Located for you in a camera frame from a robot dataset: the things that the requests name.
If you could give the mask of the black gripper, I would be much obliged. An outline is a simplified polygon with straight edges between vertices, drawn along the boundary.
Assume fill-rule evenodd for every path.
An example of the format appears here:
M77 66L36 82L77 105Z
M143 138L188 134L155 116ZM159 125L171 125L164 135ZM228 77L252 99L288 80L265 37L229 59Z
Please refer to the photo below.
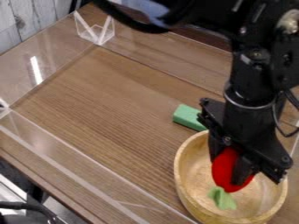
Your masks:
M295 103L295 95L291 90L280 91L264 105L233 100L232 95L227 89L224 102L211 98L200 99L201 112L197 114L197 121L209 131L209 161L213 162L224 148L231 146L239 153L231 184L243 186L248 178L255 177L259 172L279 184L293 160L276 137L276 131L283 137L295 134L284 133L279 127L285 102Z

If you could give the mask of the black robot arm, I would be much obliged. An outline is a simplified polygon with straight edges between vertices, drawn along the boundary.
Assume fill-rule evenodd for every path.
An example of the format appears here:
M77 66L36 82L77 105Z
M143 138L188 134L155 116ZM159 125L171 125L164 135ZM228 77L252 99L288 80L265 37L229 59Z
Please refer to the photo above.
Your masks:
M232 66L225 101L200 99L197 121L209 130L209 158L227 146L239 153L229 183L239 186L263 173L280 182L293 160L276 136L284 105L299 109L299 0L141 0L143 22L108 0L94 5L123 25L160 34L195 25L229 40Z

